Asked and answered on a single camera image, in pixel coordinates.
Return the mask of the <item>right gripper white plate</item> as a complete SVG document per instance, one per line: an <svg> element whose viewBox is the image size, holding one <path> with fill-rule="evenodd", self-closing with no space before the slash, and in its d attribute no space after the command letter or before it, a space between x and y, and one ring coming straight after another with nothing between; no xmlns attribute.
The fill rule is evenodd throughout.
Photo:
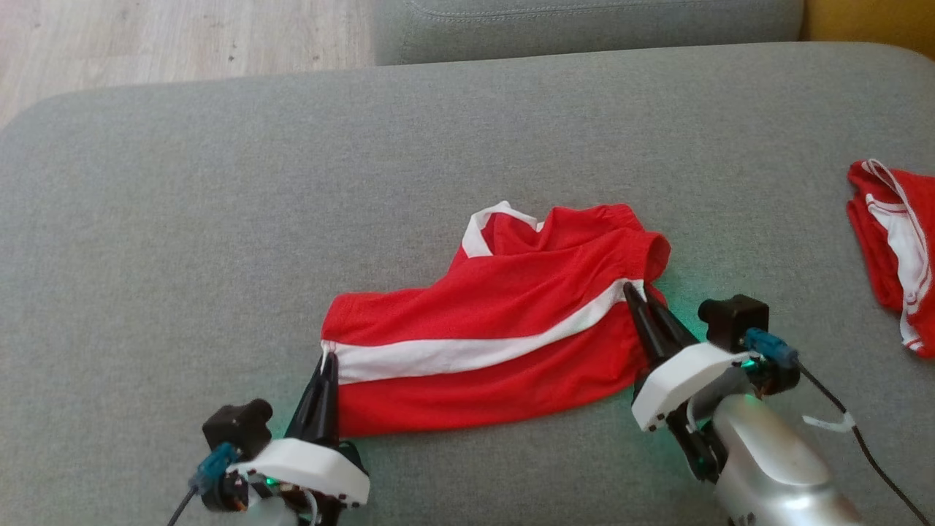
<svg viewBox="0 0 935 526"><path fill-rule="evenodd" d="M665 427L699 481L751 480L757 464L744 420L758 404L748 376L758 356L698 343L654 293L645 299L632 282L622 290L652 370L632 404L638 425L644 432Z"/></svg>

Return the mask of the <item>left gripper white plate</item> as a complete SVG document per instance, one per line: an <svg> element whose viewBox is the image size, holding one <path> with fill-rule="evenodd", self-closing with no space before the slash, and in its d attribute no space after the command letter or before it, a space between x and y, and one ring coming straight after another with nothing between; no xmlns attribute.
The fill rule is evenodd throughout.
<svg viewBox="0 0 935 526"><path fill-rule="evenodd" d="M338 369L335 355L321 356L291 417L288 438L274 440L248 463L248 524L336 525L345 509L367 505L367 473L340 450L313 445L340 443Z"/></svg>

